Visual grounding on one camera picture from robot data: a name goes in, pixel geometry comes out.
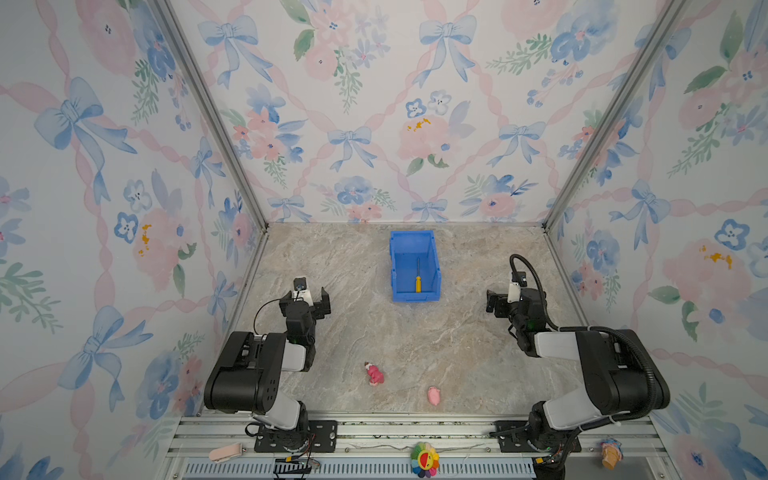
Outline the yellow handled screwdriver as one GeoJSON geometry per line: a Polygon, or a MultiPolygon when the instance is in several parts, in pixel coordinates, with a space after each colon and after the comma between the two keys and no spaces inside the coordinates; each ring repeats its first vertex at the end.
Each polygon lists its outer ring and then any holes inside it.
{"type": "Polygon", "coordinates": [[[415,287],[414,291],[416,293],[422,292],[422,277],[421,277],[421,259],[416,259],[416,275],[415,275],[415,287]]]}

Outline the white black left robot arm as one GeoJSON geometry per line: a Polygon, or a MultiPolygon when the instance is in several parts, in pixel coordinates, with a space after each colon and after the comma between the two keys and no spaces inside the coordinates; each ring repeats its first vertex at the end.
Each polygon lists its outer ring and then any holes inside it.
{"type": "Polygon", "coordinates": [[[280,392],[281,374],[307,372],[316,354],[317,322],[331,314],[325,289],[315,299],[301,278],[277,300],[286,330],[232,332],[205,384],[204,406],[234,414],[249,412],[257,424],[285,433],[306,433],[304,404],[280,392]]]}

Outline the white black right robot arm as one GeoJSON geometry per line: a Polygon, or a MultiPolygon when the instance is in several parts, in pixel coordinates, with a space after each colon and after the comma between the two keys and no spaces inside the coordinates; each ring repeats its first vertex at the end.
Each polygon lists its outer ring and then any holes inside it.
{"type": "Polygon", "coordinates": [[[496,422],[489,436],[502,448],[512,444],[563,454],[582,432],[668,407],[669,386],[634,331],[552,327],[546,294],[516,285],[506,294],[488,290],[486,311],[509,321],[508,331],[525,355],[576,361],[582,374],[578,388],[535,403],[525,422],[496,422]]]}

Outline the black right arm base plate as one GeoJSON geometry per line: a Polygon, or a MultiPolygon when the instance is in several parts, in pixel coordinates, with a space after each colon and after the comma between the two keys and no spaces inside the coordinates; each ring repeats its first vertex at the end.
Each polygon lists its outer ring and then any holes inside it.
{"type": "Polygon", "coordinates": [[[523,420],[497,420],[489,436],[497,440],[502,453],[549,455],[562,451],[569,434],[523,420]]]}

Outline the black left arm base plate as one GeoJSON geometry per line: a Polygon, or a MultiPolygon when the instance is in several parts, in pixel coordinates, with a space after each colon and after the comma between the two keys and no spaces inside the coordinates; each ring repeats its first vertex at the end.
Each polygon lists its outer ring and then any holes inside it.
{"type": "Polygon", "coordinates": [[[267,428],[252,422],[246,427],[246,433],[253,438],[253,450],[256,453],[294,454],[333,453],[338,439],[338,422],[335,420],[308,420],[299,422],[293,430],[267,428]]]}

